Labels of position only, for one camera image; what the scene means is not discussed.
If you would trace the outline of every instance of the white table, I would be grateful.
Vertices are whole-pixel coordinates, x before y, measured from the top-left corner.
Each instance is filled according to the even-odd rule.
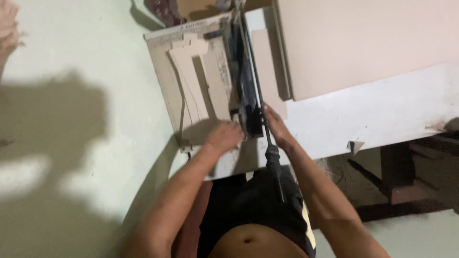
[[[275,27],[271,7],[248,12],[246,18],[250,31]],[[459,65],[438,64],[312,99],[287,101],[287,110],[285,124],[312,159],[348,153],[347,144],[353,140],[365,142],[363,150],[431,136],[438,131],[427,127],[459,116]],[[223,156],[207,179],[264,167],[266,138],[250,145],[242,154],[233,151]],[[280,162],[289,163],[284,152]]]

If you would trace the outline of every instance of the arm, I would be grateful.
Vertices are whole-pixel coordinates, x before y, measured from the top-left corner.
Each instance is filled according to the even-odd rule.
[[[161,190],[156,204],[128,244],[127,258],[171,256],[172,243],[193,205],[204,177],[220,157],[242,141],[239,125],[222,122],[201,150]]]
[[[280,116],[266,106],[276,143],[287,154],[310,215],[338,258],[388,258],[366,230],[352,204],[293,138]]]

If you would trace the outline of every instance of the person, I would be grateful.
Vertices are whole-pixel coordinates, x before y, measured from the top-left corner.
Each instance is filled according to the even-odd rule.
[[[387,258],[389,255],[366,230],[339,188],[290,134],[268,105],[265,114],[276,144],[287,154],[298,184],[286,167],[281,183],[286,202],[279,200],[273,173],[257,171],[214,181],[199,226],[196,256],[210,258],[314,258],[311,227],[322,231],[338,258]],[[164,186],[126,249],[126,258],[168,258],[174,240],[192,209],[204,177],[220,157],[244,138],[241,127],[222,122],[200,151]]]

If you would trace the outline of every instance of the black shorts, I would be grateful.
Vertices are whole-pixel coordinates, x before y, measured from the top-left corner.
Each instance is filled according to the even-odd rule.
[[[282,167],[281,184],[287,202],[279,198],[276,176],[267,171],[215,180],[209,204],[202,219],[197,257],[207,258],[220,238],[230,229],[244,224],[270,227],[296,243],[309,258],[315,258],[315,242],[307,237],[311,230],[302,215],[303,197],[289,167]]]

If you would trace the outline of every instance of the stomach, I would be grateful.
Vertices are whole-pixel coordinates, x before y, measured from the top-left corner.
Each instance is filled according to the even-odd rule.
[[[245,224],[232,228],[217,242],[209,258],[308,258],[283,234],[267,226]]]

